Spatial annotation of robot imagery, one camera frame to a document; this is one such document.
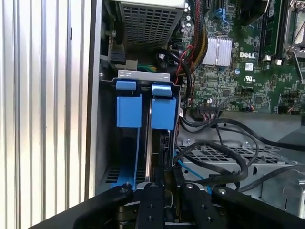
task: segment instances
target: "blue drive latch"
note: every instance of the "blue drive latch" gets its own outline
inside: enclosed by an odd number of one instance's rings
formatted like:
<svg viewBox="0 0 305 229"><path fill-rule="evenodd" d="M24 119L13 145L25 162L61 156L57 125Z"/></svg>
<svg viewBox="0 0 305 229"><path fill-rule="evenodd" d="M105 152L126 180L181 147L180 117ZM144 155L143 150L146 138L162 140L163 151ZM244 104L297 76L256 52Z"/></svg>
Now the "blue drive latch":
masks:
<svg viewBox="0 0 305 229"><path fill-rule="evenodd" d="M152 129L173 130L177 100L173 98L172 89L167 85L152 86Z"/></svg>
<svg viewBox="0 0 305 229"><path fill-rule="evenodd" d="M116 90L135 91L136 81L117 81ZM116 125L121 128L141 128L142 95L117 96Z"/></svg>

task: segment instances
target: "capacitor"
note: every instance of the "capacitor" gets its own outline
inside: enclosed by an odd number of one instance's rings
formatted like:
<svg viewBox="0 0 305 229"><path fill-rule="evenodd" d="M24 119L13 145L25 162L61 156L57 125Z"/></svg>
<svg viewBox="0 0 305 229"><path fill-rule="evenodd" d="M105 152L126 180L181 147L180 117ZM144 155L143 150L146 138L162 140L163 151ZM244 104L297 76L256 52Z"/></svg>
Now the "capacitor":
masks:
<svg viewBox="0 0 305 229"><path fill-rule="evenodd" d="M236 68L236 69L235 69L235 74L236 74L236 75L239 75L239 74L240 74L240 69L239 69L239 68Z"/></svg>

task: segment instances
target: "dell logo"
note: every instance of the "dell logo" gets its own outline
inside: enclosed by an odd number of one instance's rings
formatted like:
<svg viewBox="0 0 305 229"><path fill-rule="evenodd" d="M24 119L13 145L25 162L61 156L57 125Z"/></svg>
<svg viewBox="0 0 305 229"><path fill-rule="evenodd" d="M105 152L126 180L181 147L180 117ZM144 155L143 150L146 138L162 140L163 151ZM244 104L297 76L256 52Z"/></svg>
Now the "dell logo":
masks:
<svg viewBox="0 0 305 229"><path fill-rule="evenodd" d="M240 52L239 57L240 57L240 58L255 59L254 53L244 53L244 52Z"/></svg>

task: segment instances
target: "ribbed metal panel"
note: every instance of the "ribbed metal panel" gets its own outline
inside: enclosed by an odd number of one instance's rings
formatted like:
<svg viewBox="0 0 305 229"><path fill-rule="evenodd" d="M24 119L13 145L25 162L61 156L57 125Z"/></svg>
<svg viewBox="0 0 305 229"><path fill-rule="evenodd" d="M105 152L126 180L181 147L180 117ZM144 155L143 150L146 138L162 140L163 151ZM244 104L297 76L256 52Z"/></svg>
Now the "ribbed metal panel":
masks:
<svg viewBox="0 0 305 229"><path fill-rule="evenodd" d="M0 228L84 200L91 0L0 0Z"/></svg>

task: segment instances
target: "blue plastic clip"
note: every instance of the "blue plastic clip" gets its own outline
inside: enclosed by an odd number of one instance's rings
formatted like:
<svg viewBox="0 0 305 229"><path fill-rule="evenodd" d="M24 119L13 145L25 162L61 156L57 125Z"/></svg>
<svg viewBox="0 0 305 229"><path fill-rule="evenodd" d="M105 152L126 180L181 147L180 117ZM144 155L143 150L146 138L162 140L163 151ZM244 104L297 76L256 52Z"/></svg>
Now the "blue plastic clip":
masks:
<svg viewBox="0 0 305 229"><path fill-rule="evenodd" d="M152 95L153 96L162 96L162 97L171 97L172 89L167 85L152 85Z"/></svg>
<svg viewBox="0 0 305 229"><path fill-rule="evenodd" d="M116 82L115 88L117 90L129 90L129 91L135 91L137 86L136 86L135 81L123 81L123 80L118 80Z"/></svg>

